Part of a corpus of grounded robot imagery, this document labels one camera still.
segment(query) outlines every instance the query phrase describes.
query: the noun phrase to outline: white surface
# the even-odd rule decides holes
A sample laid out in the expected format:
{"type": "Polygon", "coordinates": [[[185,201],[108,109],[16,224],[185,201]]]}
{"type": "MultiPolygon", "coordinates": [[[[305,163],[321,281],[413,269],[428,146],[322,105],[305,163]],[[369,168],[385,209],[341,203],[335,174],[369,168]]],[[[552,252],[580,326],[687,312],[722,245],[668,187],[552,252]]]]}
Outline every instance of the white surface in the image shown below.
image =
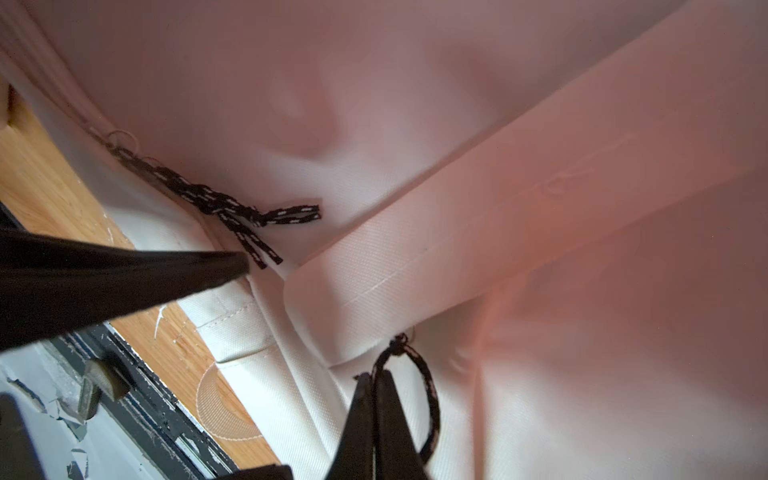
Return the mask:
{"type": "MultiPolygon", "coordinates": [[[[768,12],[679,5],[28,2],[145,153],[258,207],[322,200],[320,223],[260,230],[279,274],[181,304],[297,478],[323,477],[353,376],[414,323],[434,478],[764,478],[768,12]]],[[[137,247],[233,245],[114,168],[46,101],[67,103],[45,63],[0,45],[137,247]]],[[[421,379],[388,367],[420,443],[421,379]]]]}
{"type": "Polygon", "coordinates": [[[99,409],[88,420],[88,433],[82,442],[78,442],[64,422],[49,415],[57,416],[59,396],[76,405],[80,392],[77,382],[44,348],[31,344],[4,352],[0,354],[0,368],[40,396],[48,409],[47,413],[36,412],[23,396],[8,387],[5,379],[0,382],[0,392],[10,392],[16,399],[46,478],[67,478],[67,465],[73,460],[82,460],[82,455],[77,452],[73,455],[72,449],[86,452],[89,480],[165,478],[105,409],[99,409]]]}

